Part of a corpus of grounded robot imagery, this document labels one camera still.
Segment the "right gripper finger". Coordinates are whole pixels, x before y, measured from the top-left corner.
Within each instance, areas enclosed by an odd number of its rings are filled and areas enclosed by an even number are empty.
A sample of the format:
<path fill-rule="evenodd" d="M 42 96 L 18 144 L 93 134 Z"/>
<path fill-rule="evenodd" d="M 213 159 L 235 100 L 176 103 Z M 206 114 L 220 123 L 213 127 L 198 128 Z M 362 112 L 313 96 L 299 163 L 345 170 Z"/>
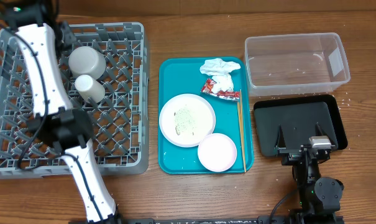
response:
<path fill-rule="evenodd" d="M 327 136 L 332 144 L 332 146 L 337 146 L 336 141 L 334 141 L 332 138 L 329 137 L 329 135 L 322 129 L 319 123 L 315 124 L 315 136 Z"/>
<path fill-rule="evenodd" d="M 283 136 L 283 129 L 280 124 L 278 125 L 278 133 L 277 133 L 277 140 L 275 143 L 275 149 L 276 150 L 286 149 L 285 138 Z"/>

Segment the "grey bowl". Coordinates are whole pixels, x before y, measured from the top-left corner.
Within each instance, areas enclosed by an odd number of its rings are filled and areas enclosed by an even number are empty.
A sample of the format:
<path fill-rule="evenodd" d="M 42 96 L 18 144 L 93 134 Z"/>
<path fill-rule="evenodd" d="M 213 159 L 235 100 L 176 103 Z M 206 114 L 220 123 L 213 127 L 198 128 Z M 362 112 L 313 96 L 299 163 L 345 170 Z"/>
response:
<path fill-rule="evenodd" d="M 106 70 L 106 59 L 97 50 L 82 46 L 72 51 L 68 58 L 68 65 L 74 78 L 89 75 L 97 80 Z"/>

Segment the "white plastic cup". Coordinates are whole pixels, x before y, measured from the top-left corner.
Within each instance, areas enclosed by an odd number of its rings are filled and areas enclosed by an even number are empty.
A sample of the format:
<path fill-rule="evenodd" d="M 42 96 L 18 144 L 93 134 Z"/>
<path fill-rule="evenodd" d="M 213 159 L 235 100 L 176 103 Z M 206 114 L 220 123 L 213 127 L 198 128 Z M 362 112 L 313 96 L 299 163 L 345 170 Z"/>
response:
<path fill-rule="evenodd" d="M 75 80 L 75 88 L 88 103 L 89 98 L 98 103 L 105 97 L 105 89 L 102 84 L 89 75 L 78 76 Z"/>

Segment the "red sauce packet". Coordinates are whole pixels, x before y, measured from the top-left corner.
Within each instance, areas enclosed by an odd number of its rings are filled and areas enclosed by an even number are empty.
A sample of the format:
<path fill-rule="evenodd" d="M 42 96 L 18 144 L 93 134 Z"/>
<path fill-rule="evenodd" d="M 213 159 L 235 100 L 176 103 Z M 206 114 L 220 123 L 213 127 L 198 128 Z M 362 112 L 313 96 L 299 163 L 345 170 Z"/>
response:
<path fill-rule="evenodd" d="M 216 82 L 208 78 L 204 84 L 204 86 L 201 88 L 201 92 L 205 93 L 207 95 L 211 95 L 223 100 L 229 100 L 229 101 L 239 101 L 240 100 L 240 93 L 238 91 L 222 91 L 219 90 L 217 93 L 215 93 L 214 86 Z"/>

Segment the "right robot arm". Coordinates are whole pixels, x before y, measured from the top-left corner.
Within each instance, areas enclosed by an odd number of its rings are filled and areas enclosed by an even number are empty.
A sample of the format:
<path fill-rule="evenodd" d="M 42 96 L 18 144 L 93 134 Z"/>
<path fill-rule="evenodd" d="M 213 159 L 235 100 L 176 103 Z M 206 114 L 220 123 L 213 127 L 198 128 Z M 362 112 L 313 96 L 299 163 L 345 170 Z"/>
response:
<path fill-rule="evenodd" d="M 322 177 L 319 165 L 330 159 L 336 146 L 329 136 L 315 125 L 315 135 L 309 138 L 308 144 L 298 149 L 287 149 L 282 127 L 278 127 L 275 150 L 282 158 L 283 166 L 292 166 L 293 178 L 297 188 L 284 196 L 274 206 L 269 223 L 343 223 L 336 212 L 341 209 L 340 200 L 344 185 L 340 180 Z M 293 209 L 289 215 L 277 220 L 274 215 L 277 208 L 290 197 L 297 194 L 300 208 Z"/>

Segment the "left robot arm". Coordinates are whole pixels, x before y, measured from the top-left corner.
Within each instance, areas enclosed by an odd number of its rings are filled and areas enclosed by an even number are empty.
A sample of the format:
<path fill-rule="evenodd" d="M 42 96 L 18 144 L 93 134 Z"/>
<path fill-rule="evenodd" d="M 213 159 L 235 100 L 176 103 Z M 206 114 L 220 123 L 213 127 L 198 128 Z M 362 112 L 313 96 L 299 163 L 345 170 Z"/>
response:
<path fill-rule="evenodd" d="M 76 41 L 66 22 L 58 22 L 58 1 L 4 3 L 4 31 L 17 39 L 32 89 L 32 139 L 57 150 L 73 175 L 86 209 L 87 223 L 122 223 L 93 153 L 93 123 L 71 103 L 58 66 L 61 54 Z"/>

